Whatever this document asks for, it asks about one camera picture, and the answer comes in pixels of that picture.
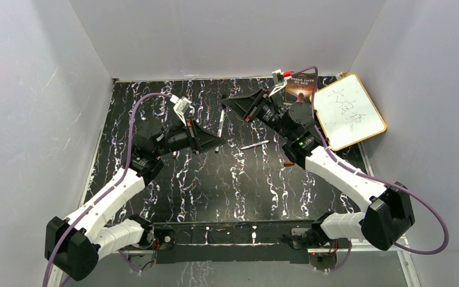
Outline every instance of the book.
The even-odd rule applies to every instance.
[[[287,81],[284,88],[284,104],[295,102],[310,103],[309,97],[314,90],[314,74],[300,73]]]

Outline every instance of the gray floor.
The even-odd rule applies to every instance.
[[[188,262],[159,264],[138,276],[119,255],[98,263],[83,281],[66,286],[406,286],[396,252],[353,252],[327,276],[288,262]]]

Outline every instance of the black marble table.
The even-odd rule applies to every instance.
[[[333,81],[335,77],[320,77],[319,87]],[[144,94],[188,97],[201,125],[216,133],[223,94],[241,96],[271,84],[270,78],[116,83],[85,200],[121,166],[127,152],[131,109]],[[167,99],[155,97],[142,104],[137,117],[157,117],[168,126],[176,117],[171,107]],[[194,155],[184,149],[176,159],[163,156],[161,173],[117,212],[113,223],[136,213],[154,222],[212,222],[316,219],[327,211],[359,211],[324,179],[298,166],[283,167],[287,158],[280,147],[285,140],[260,121],[246,124],[230,111],[223,137],[228,143],[219,154]],[[239,150],[266,139],[270,140],[267,145]],[[365,170],[358,146],[338,155]]]

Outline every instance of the whiteboard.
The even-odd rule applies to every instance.
[[[314,109],[334,151],[386,130],[386,123],[356,74],[317,91]]]

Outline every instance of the floor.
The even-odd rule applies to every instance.
[[[335,80],[320,77],[319,87]],[[85,200],[98,192],[120,167],[126,154],[130,110],[144,94],[162,92],[188,97],[201,125],[216,132],[223,94],[245,95],[272,83],[270,78],[116,83]],[[169,110],[171,105],[160,97],[148,100],[140,107],[140,116],[160,118],[168,126],[176,117]],[[230,111],[223,137],[228,144],[219,154],[210,151],[194,155],[185,149],[177,159],[163,156],[164,169],[115,215],[113,223],[136,213],[154,222],[220,222],[316,219],[327,211],[359,211],[322,178],[298,166],[283,167],[287,158],[280,147],[285,140],[261,122],[245,124]],[[239,150],[265,139],[271,142]],[[338,155],[365,170],[358,146]]]

